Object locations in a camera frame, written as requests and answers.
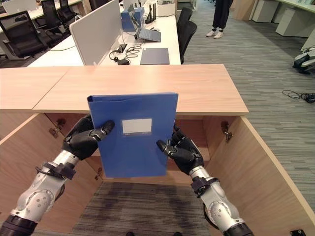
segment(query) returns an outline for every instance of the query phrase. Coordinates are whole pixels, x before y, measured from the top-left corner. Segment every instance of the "black pants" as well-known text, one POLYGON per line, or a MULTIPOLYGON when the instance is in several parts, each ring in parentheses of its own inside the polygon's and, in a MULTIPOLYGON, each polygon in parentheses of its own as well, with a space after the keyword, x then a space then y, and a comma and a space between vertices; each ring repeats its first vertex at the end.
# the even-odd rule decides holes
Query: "black pants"
POLYGON ((217 0, 213 28, 224 29, 233 0, 217 0))

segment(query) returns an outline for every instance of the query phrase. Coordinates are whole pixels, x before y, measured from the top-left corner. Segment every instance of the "gray notebook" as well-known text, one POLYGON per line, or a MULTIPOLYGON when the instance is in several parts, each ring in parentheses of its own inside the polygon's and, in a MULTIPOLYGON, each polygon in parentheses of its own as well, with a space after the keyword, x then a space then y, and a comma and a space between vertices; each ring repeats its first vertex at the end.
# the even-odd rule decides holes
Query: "gray notebook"
POLYGON ((140 65, 169 65, 168 48, 144 48, 140 65))

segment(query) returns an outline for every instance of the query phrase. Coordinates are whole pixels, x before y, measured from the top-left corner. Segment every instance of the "blue folder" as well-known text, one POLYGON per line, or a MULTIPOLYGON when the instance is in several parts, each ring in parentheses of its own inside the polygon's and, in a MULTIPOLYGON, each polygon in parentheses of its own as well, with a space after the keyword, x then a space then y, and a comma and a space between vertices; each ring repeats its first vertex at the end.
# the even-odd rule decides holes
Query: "blue folder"
POLYGON ((106 177, 166 175, 167 157, 156 141, 171 138, 177 99, 171 92, 88 97, 95 128, 115 122, 98 143, 106 177))

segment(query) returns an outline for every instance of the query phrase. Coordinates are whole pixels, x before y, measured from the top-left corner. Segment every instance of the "black office chair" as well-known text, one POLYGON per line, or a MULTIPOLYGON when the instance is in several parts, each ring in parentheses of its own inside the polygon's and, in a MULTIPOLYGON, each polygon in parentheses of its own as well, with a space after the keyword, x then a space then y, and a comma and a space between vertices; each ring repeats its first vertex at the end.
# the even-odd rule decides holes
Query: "black office chair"
POLYGON ((68 4, 68 0, 59 0, 60 10, 58 11, 60 19, 63 23, 67 23, 72 20, 78 13, 75 13, 71 10, 68 4))
POLYGON ((48 41, 46 42, 48 44, 53 44, 63 40, 66 36, 69 36, 69 29, 59 18, 54 0, 42 0, 41 5, 44 12, 44 18, 37 18, 35 19, 35 22, 38 24, 38 27, 36 28, 37 30, 44 30, 44 33, 47 36, 46 38, 48 38, 48 41), (61 31, 61 26, 64 27, 65 32, 61 31))
POLYGON ((186 21, 182 27, 181 34, 179 35, 178 45, 179 45, 179 53, 181 57, 181 64, 184 63, 184 54, 186 48, 193 37, 193 35, 197 31, 197 25, 194 22, 186 21))
POLYGON ((110 0, 89 0, 90 5, 91 5, 91 10, 94 11, 95 9, 98 9, 100 6, 103 6, 109 1, 110 0))
POLYGON ((177 22, 177 36, 179 37, 182 27, 185 26, 186 21, 189 21, 192 15, 192 10, 186 7, 183 7, 181 14, 177 22))
POLYGON ((48 48, 27 11, 1 17, 0 27, 9 40, 3 43, 11 54, 19 58, 34 56, 48 48))

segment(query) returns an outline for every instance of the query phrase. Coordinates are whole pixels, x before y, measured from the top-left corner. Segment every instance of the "cabinet hinge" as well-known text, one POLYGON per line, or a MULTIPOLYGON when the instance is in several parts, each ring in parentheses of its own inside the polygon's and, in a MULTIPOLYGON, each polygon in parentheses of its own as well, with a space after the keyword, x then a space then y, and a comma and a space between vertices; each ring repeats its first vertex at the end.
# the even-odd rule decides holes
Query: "cabinet hinge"
POLYGON ((96 180, 98 180, 98 178, 100 177, 102 170, 103 169, 101 167, 99 167, 99 169, 97 170, 97 175, 94 177, 96 180))
POLYGON ((233 134, 228 131, 229 124, 227 121, 221 122, 221 129, 223 134, 225 135, 225 141, 228 143, 230 139, 233 137, 233 134))
POLYGON ((56 128, 50 128, 49 133, 51 133, 52 136, 55 138, 58 137, 59 131, 61 131, 62 127, 64 127, 65 119, 61 118, 57 120, 57 127, 56 128))
POLYGON ((303 230, 294 230, 294 231, 291 231, 290 234, 292 236, 306 236, 303 230))

